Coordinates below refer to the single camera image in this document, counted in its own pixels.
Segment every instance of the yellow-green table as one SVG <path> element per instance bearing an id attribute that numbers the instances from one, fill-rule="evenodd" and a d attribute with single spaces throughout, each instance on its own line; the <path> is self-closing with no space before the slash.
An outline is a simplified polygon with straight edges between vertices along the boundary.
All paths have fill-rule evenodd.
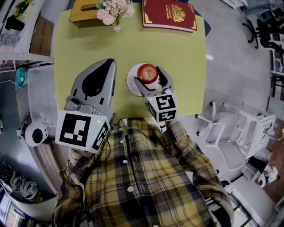
<path id="1" fill-rule="evenodd" d="M 71 11 L 62 12 L 55 43 L 55 89 L 59 109 L 71 94 L 75 78 L 93 63 L 113 58 L 117 63 L 111 108 L 117 118 L 150 117 L 144 98 L 127 86 L 129 70 L 139 63 L 165 69 L 174 80 L 178 115 L 202 111 L 206 78 L 204 20 L 196 16 L 195 33 L 143 28 L 141 5 L 133 3 L 133 17 L 120 20 L 121 30 L 112 27 L 77 28 L 69 22 Z"/>

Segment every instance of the blue object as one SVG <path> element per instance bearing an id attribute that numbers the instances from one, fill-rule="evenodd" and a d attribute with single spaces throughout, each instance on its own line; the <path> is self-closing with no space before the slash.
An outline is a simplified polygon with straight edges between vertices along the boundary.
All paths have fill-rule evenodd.
<path id="1" fill-rule="evenodd" d="M 16 85 L 21 87 L 24 84 L 25 80 L 26 80 L 26 72 L 24 68 L 21 67 L 16 72 L 15 83 Z"/>
<path id="2" fill-rule="evenodd" d="M 178 2 L 184 2 L 187 3 L 187 0 L 177 0 Z M 135 3 L 141 3 L 141 0 L 133 0 Z M 196 10 L 194 10 L 195 15 L 201 16 Z M 205 27 L 205 37 L 209 34 L 211 31 L 211 26 L 207 23 L 206 20 L 204 20 L 204 27 Z"/>

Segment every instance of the cardboard box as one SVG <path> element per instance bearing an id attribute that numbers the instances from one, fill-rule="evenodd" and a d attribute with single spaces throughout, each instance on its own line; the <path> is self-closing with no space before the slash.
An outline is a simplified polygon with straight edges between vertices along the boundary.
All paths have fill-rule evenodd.
<path id="1" fill-rule="evenodd" d="M 50 56 L 54 23 L 42 16 L 38 17 L 35 33 L 32 36 L 30 53 Z"/>

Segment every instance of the white cable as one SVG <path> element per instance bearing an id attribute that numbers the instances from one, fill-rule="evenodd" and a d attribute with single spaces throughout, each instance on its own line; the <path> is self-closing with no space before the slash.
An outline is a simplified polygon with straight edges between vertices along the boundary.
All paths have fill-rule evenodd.
<path id="1" fill-rule="evenodd" d="M 3 81 L 3 82 L 0 82 L 0 83 L 4 83 L 4 82 L 12 82 L 13 84 L 15 84 L 18 88 L 20 88 L 21 89 L 21 87 L 20 86 L 18 86 L 15 82 L 13 82 L 12 80 L 5 80 L 5 81 Z"/>

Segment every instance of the white plate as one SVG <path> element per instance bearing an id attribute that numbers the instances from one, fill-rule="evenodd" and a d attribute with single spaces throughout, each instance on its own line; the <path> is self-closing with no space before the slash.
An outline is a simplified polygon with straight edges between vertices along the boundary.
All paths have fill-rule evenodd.
<path id="1" fill-rule="evenodd" d="M 141 65 L 144 65 L 146 63 L 140 63 L 136 66 L 134 66 L 132 69 L 130 69 L 128 76 L 127 76 L 127 85 L 128 88 L 134 93 L 135 95 L 142 96 L 141 92 L 139 91 L 138 87 L 136 86 L 134 82 L 134 77 L 137 76 L 137 70 Z M 159 85 L 159 76 L 155 80 L 155 82 L 151 84 L 146 85 L 149 89 L 157 89 Z"/>

